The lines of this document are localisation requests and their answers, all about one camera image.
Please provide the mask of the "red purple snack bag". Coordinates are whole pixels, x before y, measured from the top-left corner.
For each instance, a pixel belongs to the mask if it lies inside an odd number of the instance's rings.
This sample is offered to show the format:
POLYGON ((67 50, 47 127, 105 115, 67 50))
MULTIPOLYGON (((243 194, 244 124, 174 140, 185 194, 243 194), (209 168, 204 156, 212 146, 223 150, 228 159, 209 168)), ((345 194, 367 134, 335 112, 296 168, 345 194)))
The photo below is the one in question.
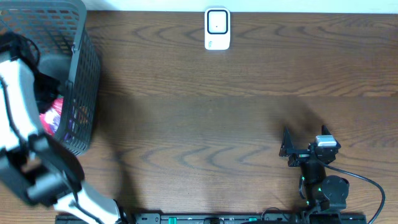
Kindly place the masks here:
POLYGON ((45 132, 51 136, 54 136, 60 126, 60 120, 62 115, 63 97, 57 98, 50 108, 40 114, 39 118, 45 132))

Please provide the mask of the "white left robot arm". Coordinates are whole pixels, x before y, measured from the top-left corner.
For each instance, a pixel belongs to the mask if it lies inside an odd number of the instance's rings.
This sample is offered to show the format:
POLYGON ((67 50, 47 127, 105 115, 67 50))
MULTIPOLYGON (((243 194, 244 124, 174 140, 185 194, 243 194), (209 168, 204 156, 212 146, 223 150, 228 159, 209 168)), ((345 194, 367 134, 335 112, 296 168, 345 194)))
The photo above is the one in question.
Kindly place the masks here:
POLYGON ((44 131, 34 80, 25 62, 1 54, 1 182, 29 205, 87 223, 127 223, 117 202, 85 181, 76 156, 44 131))

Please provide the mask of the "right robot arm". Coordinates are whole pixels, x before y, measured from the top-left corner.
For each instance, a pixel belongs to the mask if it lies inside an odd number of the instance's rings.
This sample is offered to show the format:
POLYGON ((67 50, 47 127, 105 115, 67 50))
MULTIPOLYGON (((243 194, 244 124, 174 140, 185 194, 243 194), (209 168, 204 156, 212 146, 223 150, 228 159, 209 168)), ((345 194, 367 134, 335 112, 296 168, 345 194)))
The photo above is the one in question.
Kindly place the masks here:
POLYGON ((299 167, 299 194, 307 201, 307 207, 290 222, 295 223, 342 223, 341 211, 346 208, 349 182, 337 175, 327 175, 325 167, 336 159, 341 145, 322 126, 322 133, 306 149, 294 146, 287 128, 284 128, 279 156, 288 157, 289 167, 299 167))

